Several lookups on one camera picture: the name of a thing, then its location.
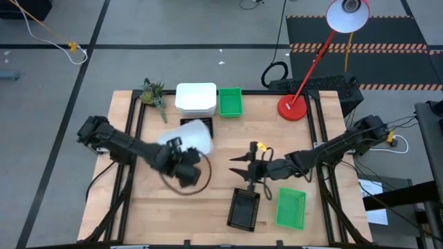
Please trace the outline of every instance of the yellow tag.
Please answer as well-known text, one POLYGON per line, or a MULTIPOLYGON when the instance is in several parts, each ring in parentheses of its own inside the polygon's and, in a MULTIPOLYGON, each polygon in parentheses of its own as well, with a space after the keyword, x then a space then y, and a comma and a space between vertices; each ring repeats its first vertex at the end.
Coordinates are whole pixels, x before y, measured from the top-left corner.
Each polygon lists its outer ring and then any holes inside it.
POLYGON ((266 152, 268 149, 266 148, 266 146, 264 146, 262 143, 258 143, 257 146, 262 149, 262 151, 266 152))
POLYGON ((69 42, 68 46, 71 49, 71 52, 75 52, 77 50, 77 43, 76 42, 69 42))
POLYGON ((388 134, 388 138, 386 139, 386 142, 391 143, 393 139, 394 139, 394 132, 391 131, 391 132, 388 134))

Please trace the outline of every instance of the white cable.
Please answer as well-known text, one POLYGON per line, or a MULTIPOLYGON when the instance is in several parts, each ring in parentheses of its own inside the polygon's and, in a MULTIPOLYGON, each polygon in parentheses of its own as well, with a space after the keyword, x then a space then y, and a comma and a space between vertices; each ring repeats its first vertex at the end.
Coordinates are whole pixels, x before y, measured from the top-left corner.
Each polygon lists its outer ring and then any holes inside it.
MULTIPOLYGON (((20 6, 20 4, 19 4, 19 2, 18 2, 17 0, 14 0, 14 1, 15 1, 15 3, 16 3, 18 6, 20 6)), ((40 39, 40 38, 37 38, 36 36, 34 36, 34 34, 30 31, 30 27, 29 27, 29 23, 28 23, 28 18, 27 18, 27 16, 26 16, 25 12, 23 12, 23 10, 21 9, 21 6, 20 6, 19 9, 20 9, 20 12, 23 14, 23 17, 24 17, 25 22, 26 22, 26 26, 28 27, 29 35, 30 35, 31 37, 33 37, 33 38, 36 39, 37 41, 46 42, 46 43, 52 44, 52 45, 54 45, 55 47, 59 48, 59 49, 62 50, 64 53, 66 53, 66 56, 69 58, 69 60, 71 61, 71 63, 74 64, 74 65, 81 65, 81 64, 83 64, 85 61, 88 60, 88 55, 87 55, 86 51, 83 50, 83 48, 80 47, 80 45, 78 45, 78 44, 77 44, 77 48, 80 49, 80 50, 84 53, 84 56, 85 56, 85 58, 84 58, 84 60, 83 60, 82 62, 74 62, 74 61, 72 60, 71 56, 68 54, 68 52, 67 52, 64 48, 62 48, 61 46, 58 46, 57 44, 55 44, 55 43, 53 43, 53 42, 51 42, 51 41, 48 41, 48 40, 45 40, 45 39, 40 39)))
POLYGON ((392 152, 392 153, 396 153, 396 154, 406 154, 406 153, 408 153, 408 151, 409 151, 409 144, 408 144, 408 141, 406 141, 406 138, 404 138, 401 135, 394 135, 394 138, 396 138, 396 137, 399 137, 399 138, 403 139, 404 143, 406 144, 406 150, 405 151, 394 151, 394 150, 391 150, 391 149, 377 149, 377 148, 370 149, 370 151, 386 151, 386 152, 392 152))

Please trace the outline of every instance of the red lamp base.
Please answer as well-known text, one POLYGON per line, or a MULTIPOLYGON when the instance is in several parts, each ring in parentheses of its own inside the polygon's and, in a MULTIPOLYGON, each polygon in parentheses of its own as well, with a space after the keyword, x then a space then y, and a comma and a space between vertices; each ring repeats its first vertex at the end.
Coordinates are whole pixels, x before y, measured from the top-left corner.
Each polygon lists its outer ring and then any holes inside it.
POLYGON ((283 96, 278 101, 277 110, 278 114, 288 121, 297 121, 305 117, 307 112, 307 106, 304 97, 299 96, 294 104, 291 104, 294 94, 283 96))

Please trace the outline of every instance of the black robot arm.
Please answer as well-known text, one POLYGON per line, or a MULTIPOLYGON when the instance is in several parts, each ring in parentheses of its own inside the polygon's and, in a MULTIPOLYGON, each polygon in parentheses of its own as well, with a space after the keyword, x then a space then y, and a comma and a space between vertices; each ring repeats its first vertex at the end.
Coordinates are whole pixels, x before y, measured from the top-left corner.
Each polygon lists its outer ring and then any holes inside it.
POLYGON ((315 167, 317 162, 337 165, 349 150, 355 150, 362 155, 372 146, 386 141, 389 134, 386 127, 379 116, 366 116, 329 142, 314 149, 291 152, 284 157, 304 173, 315 167))
POLYGON ((196 149, 181 151, 180 138, 169 140, 166 145, 146 143, 114 129, 105 117, 89 117, 77 132, 78 142, 91 148, 109 150, 111 159, 120 164, 130 164, 132 154, 142 157, 148 165, 162 174, 177 177, 181 187, 196 185, 201 171, 194 167, 200 162, 196 149))
POLYGON ((256 160, 255 157, 243 158, 244 161, 251 161, 248 170, 231 170, 251 183, 258 183, 264 177, 274 181, 290 176, 301 177, 308 174, 317 163, 337 165, 349 150, 353 149, 355 153, 364 154, 372 146, 386 141, 389 134, 386 127, 387 125, 378 116, 367 116, 355 122, 342 135, 314 149, 294 151, 286 154, 285 159, 270 161, 256 160), (259 167, 260 170, 253 170, 252 167, 259 167))

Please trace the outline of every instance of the white container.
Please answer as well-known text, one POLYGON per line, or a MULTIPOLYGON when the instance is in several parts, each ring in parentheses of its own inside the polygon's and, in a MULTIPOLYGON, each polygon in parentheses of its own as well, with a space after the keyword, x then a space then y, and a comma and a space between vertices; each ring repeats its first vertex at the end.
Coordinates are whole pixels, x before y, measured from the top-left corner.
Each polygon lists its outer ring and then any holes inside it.
POLYGON ((201 120, 193 120, 186 123, 174 131, 162 133, 159 144, 165 145, 167 141, 180 137, 182 145, 181 151, 189 148, 197 148, 202 154, 207 155, 213 150, 213 140, 210 138, 207 126, 201 120))
POLYGON ((213 116, 217 106, 214 83, 180 83, 175 93, 175 107, 183 116, 213 116))

